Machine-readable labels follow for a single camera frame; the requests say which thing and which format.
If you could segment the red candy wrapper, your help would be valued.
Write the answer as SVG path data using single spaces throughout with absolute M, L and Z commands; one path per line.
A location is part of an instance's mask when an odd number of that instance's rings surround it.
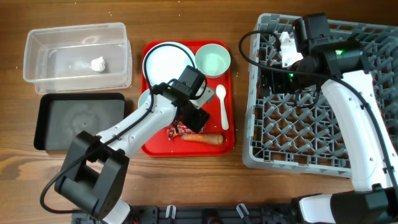
M 171 124 L 170 126 L 167 127 L 167 135 L 169 140 L 172 140 L 177 136 L 183 136 L 188 134 L 195 134 L 195 132 L 186 127 L 182 123 L 178 123 L 178 125 L 176 126 Z

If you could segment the white tissue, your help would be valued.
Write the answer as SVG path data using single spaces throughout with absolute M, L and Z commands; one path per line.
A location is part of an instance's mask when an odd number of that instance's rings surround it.
M 95 72 L 103 72 L 106 68 L 106 62 L 103 57 L 91 61 L 91 69 Z

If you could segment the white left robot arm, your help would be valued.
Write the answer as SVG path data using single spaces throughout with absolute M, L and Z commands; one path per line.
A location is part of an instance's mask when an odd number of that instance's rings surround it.
M 210 118 L 184 91 L 161 83 L 144 105 L 115 126 L 96 135 L 79 133 L 55 177 L 55 191 L 100 222 L 124 223 L 131 208 L 121 193 L 136 151 L 174 121 L 197 133 Z

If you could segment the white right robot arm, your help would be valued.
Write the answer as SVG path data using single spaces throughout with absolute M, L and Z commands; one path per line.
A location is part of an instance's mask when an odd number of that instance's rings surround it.
M 397 220 L 397 153 L 376 103 L 370 64 L 356 40 L 324 37 L 307 44 L 277 40 L 283 64 L 266 68 L 273 93 L 316 85 L 329 102 L 348 151 L 353 191 L 305 196 L 298 215 L 307 223 L 391 223 Z

